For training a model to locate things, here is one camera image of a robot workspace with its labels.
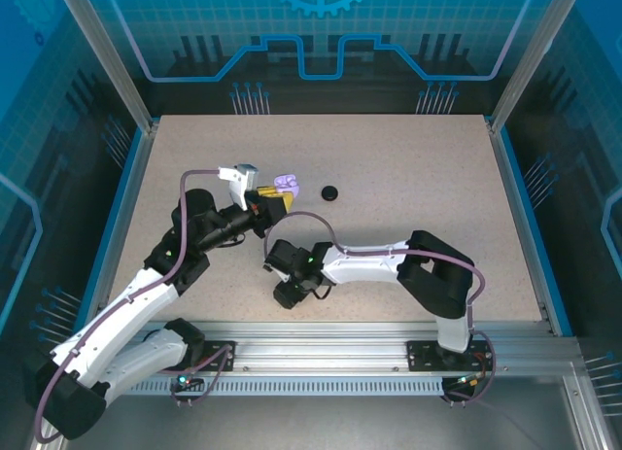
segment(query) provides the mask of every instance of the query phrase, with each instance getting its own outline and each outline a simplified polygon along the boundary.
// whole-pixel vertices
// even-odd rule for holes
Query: beige tabletop
[[[252,163],[259,184],[294,173],[301,190],[292,210],[316,212],[340,242],[377,245],[408,239],[414,229],[438,236],[472,258],[487,280],[474,317],[540,319],[534,289],[481,116],[187,116],[163,117],[121,255],[111,298],[141,268],[172,226],[179,179],[191,168]],[[339,197],[325,202],[333,185]],[[230,205],[227,182],[191,177],[218,208]],[[282,221],[273,236],[307,249],[328,240],[306,217]],[[275,274],[262,267],[252,233],[232,249],[208,254],[210,268],[158,320],[424,321],[432,316],[401,286],[352,283],[324,301],[308,296],[293,310],[272,298]]]

